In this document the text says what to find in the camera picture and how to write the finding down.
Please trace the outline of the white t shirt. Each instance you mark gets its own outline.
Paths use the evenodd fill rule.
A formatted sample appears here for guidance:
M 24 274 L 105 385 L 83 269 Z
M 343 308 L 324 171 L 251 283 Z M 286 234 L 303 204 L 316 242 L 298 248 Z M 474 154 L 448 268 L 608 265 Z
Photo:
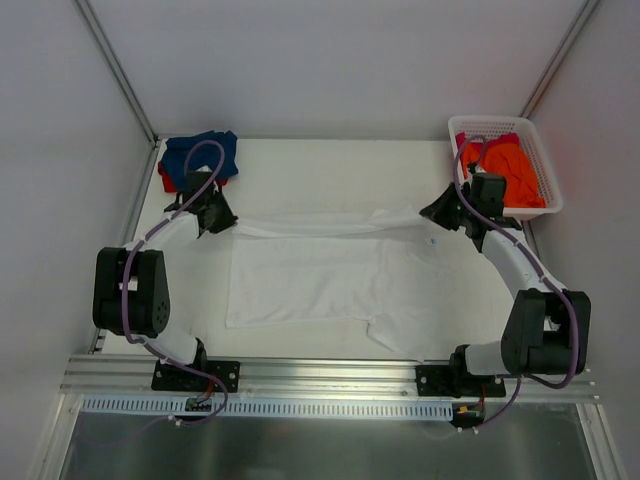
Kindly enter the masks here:
M 464 343 L 447 238 L 412 208 L 244 219 L 233 230 L 226 325 L 365 323 L 405 357 Z

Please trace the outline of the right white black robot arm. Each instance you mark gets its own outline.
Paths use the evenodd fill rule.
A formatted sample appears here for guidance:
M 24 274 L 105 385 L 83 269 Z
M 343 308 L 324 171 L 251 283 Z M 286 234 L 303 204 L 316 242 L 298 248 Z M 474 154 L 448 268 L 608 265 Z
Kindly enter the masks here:
M 485 376 L 521 377 L 564 389 L 586 364 L 591 301 L 542 264 L 519 222 L 505 216 L 505 194 L 503 177 L 479 173 L 465 183 L 451 182 L 420 212 L 446 230 L 464 229 L 513 298 L 500 339 L 460 345 L 451 355 L 447 381 L 463 396 L 480 388 Z

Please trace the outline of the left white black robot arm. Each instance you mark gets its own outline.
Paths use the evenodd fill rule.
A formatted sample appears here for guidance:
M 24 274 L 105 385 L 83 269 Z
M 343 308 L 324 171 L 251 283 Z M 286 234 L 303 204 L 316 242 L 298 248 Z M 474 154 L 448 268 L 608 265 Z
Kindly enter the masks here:
M 142 345 L 175 366 L 174 378 L 185 389 L 197 390 L 209 377 L 206 350 L 171 319 L 165 253 L 205 233 L 225 231 L 237 217 L 210 173 L 192 171 L 186 180 L 186 188 L 141 239 L 99 251 L 92 319 L 97 328 Z

